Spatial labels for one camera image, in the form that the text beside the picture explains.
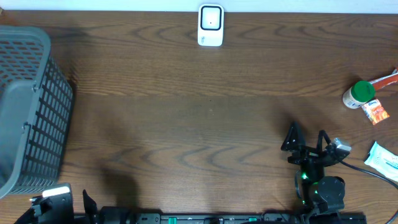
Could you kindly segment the green lid white jar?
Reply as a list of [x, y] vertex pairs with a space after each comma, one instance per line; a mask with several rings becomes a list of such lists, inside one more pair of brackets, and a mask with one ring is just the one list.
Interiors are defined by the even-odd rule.
[[359, 81], [350, 87], [342, 96], [343, 104], [350, 109], [358, 109], [374, 98], [375, 89], [367, 81]]

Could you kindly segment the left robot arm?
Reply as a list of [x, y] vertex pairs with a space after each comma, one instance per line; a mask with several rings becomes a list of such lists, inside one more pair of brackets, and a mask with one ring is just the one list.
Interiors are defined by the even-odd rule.
[[96, 202], [83, 191], [84, 213], [75, 213], [68, 185], [48, 189], [30, 200], [31, 206], [15, 224], [104, 224], [134, 223], [130, 211], [118, 207], [98, 210]]

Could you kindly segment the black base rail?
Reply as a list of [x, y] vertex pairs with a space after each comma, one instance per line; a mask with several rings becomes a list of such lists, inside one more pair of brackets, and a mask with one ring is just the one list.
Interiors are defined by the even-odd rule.
[[155, 210], [130, 210], [134, 223], [119, 224], [257, 224], [257, 223], [366, 223], [362, 213], [294, 214], [269, 210], [264, 213], [162, 213]]

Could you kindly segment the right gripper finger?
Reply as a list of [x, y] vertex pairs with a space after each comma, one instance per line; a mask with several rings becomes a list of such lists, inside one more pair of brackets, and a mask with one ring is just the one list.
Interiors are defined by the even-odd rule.
[[303, 132], [297, 122], [292, 122], [288, 130], [287, 136], [284, 139], [281, 150], [282, 151], [300, 151], [306, 145]]
[[323, 146], [322, 146], [323, 141], [325, 141], [327, 145], [329, 145], [331, 143], [331, 140], [328, 137], [326, 131], [322, 129], [318, 133], [317, 149], [323, 149]]

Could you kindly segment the orange Kleenex tissue pack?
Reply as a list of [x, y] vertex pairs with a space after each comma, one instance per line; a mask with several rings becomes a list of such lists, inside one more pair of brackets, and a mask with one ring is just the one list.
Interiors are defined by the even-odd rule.
[[373, 125], [376, 125], [389, 117], [389, 114], [378, 99], [365, 103], [361, 108]]

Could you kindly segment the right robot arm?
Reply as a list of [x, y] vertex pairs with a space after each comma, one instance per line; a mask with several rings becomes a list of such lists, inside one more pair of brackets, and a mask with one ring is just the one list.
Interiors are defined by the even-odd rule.
[[338, 211], [345, 207], [345, 182], [336, 176], [326, 176], [325, 168], [339, 163], [349, 152], [339, 150], [324, 130], [318, 133], [317, 145], [306, 145], [298, 123], [292, 122], [280, 147], [290, 152], [287, 161], [300, 167], [295, 177], [296, 191], [303, 201], [301, 223], [333, 223]]

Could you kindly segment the light blue wet wipes pack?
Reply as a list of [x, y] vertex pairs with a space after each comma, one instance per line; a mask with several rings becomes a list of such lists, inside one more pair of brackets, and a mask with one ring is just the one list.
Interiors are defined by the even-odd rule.
[[368, 158], [364, 162], [367, 166], [376, 169], [388, 179], [397, 182], [397, 156], [376, 141], [368, 153]]

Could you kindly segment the white barcode scanner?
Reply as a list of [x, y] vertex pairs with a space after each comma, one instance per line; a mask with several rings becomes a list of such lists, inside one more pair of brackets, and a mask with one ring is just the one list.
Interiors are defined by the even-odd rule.
[[224, 8], [219, 4], [202, 4], [198, 10], [198, 44], [219, 47], [223, 44]]

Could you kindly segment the grey plastic mesh basket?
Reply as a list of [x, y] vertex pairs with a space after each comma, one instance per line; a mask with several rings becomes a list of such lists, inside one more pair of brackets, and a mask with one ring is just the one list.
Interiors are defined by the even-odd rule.
[[1, 26], [1, 197], [57, 182], [75, 101], [39, 28]]

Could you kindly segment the orange chocolate bar wrapper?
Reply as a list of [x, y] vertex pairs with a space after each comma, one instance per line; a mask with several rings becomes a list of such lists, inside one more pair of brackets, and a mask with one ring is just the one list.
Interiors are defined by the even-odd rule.
[[376, 91], [378, 91], [388, 85], [397, 83], [397, 68], [395, 68], [390, 75], [387, 75], [387, 76], [381, 77], [381, 78], [377, 78], [377, 79], [371, 80], [369, 82], [374, 87], [374, 89]]

